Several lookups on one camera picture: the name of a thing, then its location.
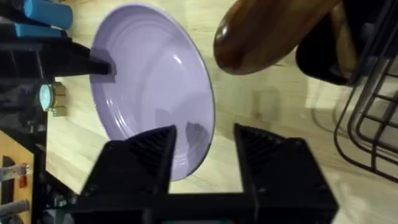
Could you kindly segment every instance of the black wire rack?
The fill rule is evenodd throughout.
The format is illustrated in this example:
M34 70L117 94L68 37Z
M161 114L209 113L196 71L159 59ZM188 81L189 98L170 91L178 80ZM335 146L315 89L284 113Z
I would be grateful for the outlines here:
M374 28L334 141L348 162L398 182L398 1L386 1ZM344 135L356 147L347 147Z

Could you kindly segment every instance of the black metal frame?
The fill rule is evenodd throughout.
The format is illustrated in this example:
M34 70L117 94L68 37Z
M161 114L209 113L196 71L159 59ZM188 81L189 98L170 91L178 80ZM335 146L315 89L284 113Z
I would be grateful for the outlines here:
M397 42L398 2L388 0L385 2L385 5L379 16L379 20L376 24L376 30L371 39L368 41L368 44L358 62L357 69L353 75L354 79L364 78L364 76L367 77L366 84L362 89L361 96L356 103L355 109L351 114L348 114L347 109L348 106L353 103L354 95L361 91L359 87L360 82L358 82L358 84L353 88L341 117L337 122L334 132L335 145L338 152L345 160L353 165L356 165L362 169L366 169L394 182L398 182L398 177L380 171L377 168L376 159L380 158L386 162L390 162L391 164L398 166L398 159L387 157L379 153L379 150L382 149L398 156L398 146L391 146L381 140L381 136L386 130L386 127L398 129L398 124L391 121L391 118L398 107L398 94L395 94L395 96L391 98L384 96L379 92L387 77L398 78L397 75L390 73L393 59L398 51ZM380 71L380 68L382 65L384 65L386 60L389 60L387 66L383 68L384 70ZM369 109L371 108L375 99L382 99L389 102L388 109L385 111L382 118L377 118L369 114ZM339 145L338 135L340 130L343 129L342 123L345 116L349 116L349 121L346 128L347 134L352 142L358 147L358 149L369 154L371 161L370 166L358 162L355 158L347 156L345 154L345 150ZM361 132L361 126L367 119L380 124L376 135L373 138L369 138Z
M234 135L241 193L168 194L177 136L171 126L107 143L77 203L63 209L77 224L333 221L337 202L303 139L286 139L238 124Z

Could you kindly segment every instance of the brown wooden handle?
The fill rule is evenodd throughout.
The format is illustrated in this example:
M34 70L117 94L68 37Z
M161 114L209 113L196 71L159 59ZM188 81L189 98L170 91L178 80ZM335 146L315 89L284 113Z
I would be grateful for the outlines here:
M235 75L278 62L341 0L238 0L215 37L217 64Z
M342 2L332 9L330 20L336 39L338 65L343 77L350 78L356 66L357 55Z

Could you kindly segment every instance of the wooden object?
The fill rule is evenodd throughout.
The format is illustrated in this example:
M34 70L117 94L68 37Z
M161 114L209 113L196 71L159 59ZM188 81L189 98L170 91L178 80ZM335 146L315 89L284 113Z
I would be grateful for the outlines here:
M336 55L341 73L350 78L355 69L357 55L351 31L349 29L344 4L341 2L330 12L333 34L336 38Z
M7 134L0 131L0 156L10 157L16 164L27 164L30 169L33 169L34 155L29 150L22 147L18 142L15 142ZM33 178L32 175L26 177L27 185L24 188L19 188L19 179L14 179L14 201L27 200L29 205L32 205L32 190ZM19 214L24 224L30 224L31 212L26 211Z
M217 30L214 51L226 72L247 75L285 57L340 0L238 0Z
M139 2L163 9L187 30L205 60L216 98L216 128L210 151L194 174L171 183L170 192L242 191L233 138L233 124L240 123L307 140L340 204L335 223L386 224L398 220L398 185L347 163L333 143L333 120L339 117L350 88L305 76L295 66L293 53L278 66L258 74L227 75L214 60L213 41L219 21L234 0ZM70 31L73 40L89 47L105 15L126 1L66 3L75 16ZM67 87L70 101L67 117L49 115L47 171L80 192L107 137L95 111L88 76L57 80ZM345 149L358 151L349 140L343 138L340 143Z

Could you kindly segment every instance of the wire rack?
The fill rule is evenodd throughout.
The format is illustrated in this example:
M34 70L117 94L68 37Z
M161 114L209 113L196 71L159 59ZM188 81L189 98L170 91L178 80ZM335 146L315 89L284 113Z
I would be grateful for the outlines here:
M334 139L348 162L398 182L398 3L387 1L354 73ZM356 147L343 147L346 137Z

